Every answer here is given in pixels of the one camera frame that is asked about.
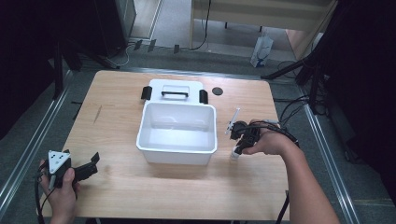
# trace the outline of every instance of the human arm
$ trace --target human arm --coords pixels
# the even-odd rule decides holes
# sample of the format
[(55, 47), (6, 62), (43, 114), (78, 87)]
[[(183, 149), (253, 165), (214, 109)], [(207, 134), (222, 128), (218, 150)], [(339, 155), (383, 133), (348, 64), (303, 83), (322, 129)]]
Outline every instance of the human arm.
[(261, 129), (261, 138), (244, 154), (279, 155), (286, 165), (292, 223), (339, 223), (332, 206), (315, 179), (304, 153), (281, 133)]
[[(64, 174), (63, 186), (55, 189), (52, 193), (49, 191), (50, 181), (46, 175), (41, 177), (41, 188), (48, 197), (49, 204), (52, 208), (51, 224), (70, 224), (73, 223), (76, 215), (76, 193), (73, 190), (73, 180), (75, 172), (73, 168), (69, 168)], [(74, 188), (79, 190), (79, 183)]]

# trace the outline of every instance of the round black hole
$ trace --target round black hole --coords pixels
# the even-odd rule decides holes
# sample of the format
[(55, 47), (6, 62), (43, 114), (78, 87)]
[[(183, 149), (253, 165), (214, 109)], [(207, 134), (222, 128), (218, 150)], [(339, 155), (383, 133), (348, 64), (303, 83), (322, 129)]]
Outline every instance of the round black hole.
[(220, 87), (215, 87), (212, 89), (213, 94), (215, 95), (222, 95), (223, 94), (223, 90)]

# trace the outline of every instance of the container handle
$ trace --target container handle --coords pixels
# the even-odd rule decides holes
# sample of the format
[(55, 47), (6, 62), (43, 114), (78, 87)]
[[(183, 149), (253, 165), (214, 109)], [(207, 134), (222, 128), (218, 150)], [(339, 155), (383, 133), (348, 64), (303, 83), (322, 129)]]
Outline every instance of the container handle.
[(186, 97), (189, 97), (188, 92), (180, 92), (180, 91), (162, 91), (161, 94), (165, 96), (166, 94), (174, 94), (174, 95), (185, 95)]

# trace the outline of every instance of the black pole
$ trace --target black pole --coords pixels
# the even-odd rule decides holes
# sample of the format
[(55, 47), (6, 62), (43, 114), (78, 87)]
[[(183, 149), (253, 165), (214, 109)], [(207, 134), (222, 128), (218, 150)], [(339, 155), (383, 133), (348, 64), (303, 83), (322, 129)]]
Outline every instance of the black pole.
[(283, 69), (281, 69), (281, 70), (279, 70), (277, 72), (274, 72), (273, 74), (270, 74), (270, 75), (267, 75), (267, 76), (261, 76), (261, 78), (262, 79), (275, 79), (277, 77), (281, 77), (281, 76), (287, 74), (288, 72), (291, 72), (294, 69), (297, 69), (297, 68), (303, 66), (304, 65), (304, 60), (305, 60), (305, 58), (300, 60), (300, 61), (298, 61), (298, 62), (292, 63), (291, 65), (288, 65), (287, 67), (285, 67), (285, 68), (283, 68)]
[(319, 76), (321, 76), (320, 65), (315, 68), (315, 74), (312, 76), (311, 91), (309, 92), (308, 104), (314, 115), (318, 113), (316, 110), (317, 105), (317, 94), (319, 86)]
[(53, 99), (58, 99), (58, 96), (64, 90), (64, 71), (62, 66), (62, 53), (61, 53), (61, 43), (57, 41), (54, 48), (54, 70), (55, 70), (55, 93), (53, 94)]

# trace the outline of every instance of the wooden table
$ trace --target wooden table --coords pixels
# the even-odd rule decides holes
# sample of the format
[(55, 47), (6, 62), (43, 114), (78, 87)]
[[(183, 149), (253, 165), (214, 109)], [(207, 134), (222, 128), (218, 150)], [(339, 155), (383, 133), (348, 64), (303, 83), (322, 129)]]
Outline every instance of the wooden table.
[[(191, 48), (194, 19), (206, 20), (208, 3), (191, 0)], [(301, 59), (318, 33), (325, 31), (336, 4), (336, 0), (212, 0), (209, 20), (287, 29), (294, 55)]]
[[(136, 147), (144, 102), (154, 78), (201, 81), (217, 109), (218, 150), (207, 166), (147, 163)], [(211, 90), (221, 87), (224, 93)], [(288, 189), (284, 162), (263, 153), (230, 160), (234, 140), (225, 135), (238, 120), (277, 119), (269, 84), (261, 80), (100, 71), (64, 146), (72, 166), (99, 152), (99, 172), (81, 182), (79, 217), (172, 219), (276, 219)], [(43, 214), (50, 216), (46, 203)], [(284, 216), (289, 220), (289, 211)]]

